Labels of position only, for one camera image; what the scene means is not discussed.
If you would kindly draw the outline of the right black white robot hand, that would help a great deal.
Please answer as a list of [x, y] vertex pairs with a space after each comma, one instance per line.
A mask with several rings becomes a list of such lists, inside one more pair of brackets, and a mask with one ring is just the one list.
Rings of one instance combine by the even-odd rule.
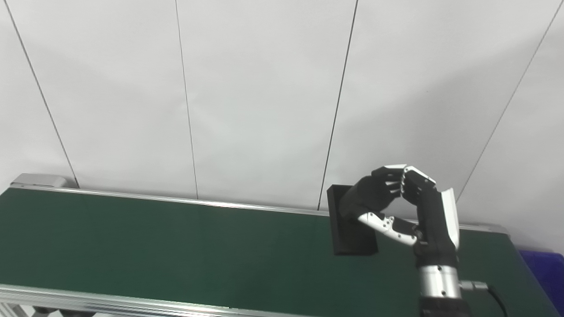
[[[431, 177], [405, 164], [385, 165], [373, 170], [354, 187], [359, 199], [355, 219], [411, 246], [417, 267], [458, 267], [460, 229], [452, 188], [439, 191]], [[397, 198], [416, 207], [416, 224], [383, 213]]]

